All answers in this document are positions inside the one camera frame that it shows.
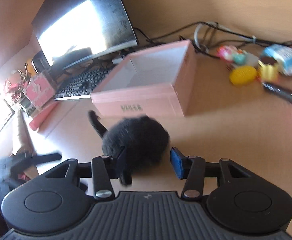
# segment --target open box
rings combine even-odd
[[[129,54],[90,94],[103,116],[184,116],[196,71],[189,40]]]

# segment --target cat tail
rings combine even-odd
[[[103,138],[104,134],[107,131],[107,129],[99,122],[99,117],[96,115],[95,111],[90,110],[88,112],[88,119],[90,124],[93,126],[95,131],[98,133],[98,135]]]
[[[119,177],[119,182],[123,186],[130,186],[132,184],[131,173],[124,170]]]

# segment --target metal screw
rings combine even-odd
[[[184,192],[184,196],[188,198],[195,198],[195,197],[199,197],[200,193],[197,190],[189,189]]]
[[[107,198],[111,196],[111,191],[108,189],[102,189],[96,192],[96,196],[100,198]]]

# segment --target sunlight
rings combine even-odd
[[[56,21],[39,38],[50,65],[53,57],[67,52],[91,48],[93,54],[106,50],[105,38],[98,14],[87,0]]]

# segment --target pink decorative box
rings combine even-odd
[[[49,74],[44,71],[35,75],[23,89],[24,94],[36,109],[41,109],[56,93],[54,82],[50,79]]]
[[[134,52],[90,97],[103,116],[184,116],[196,65],[189,40]]]

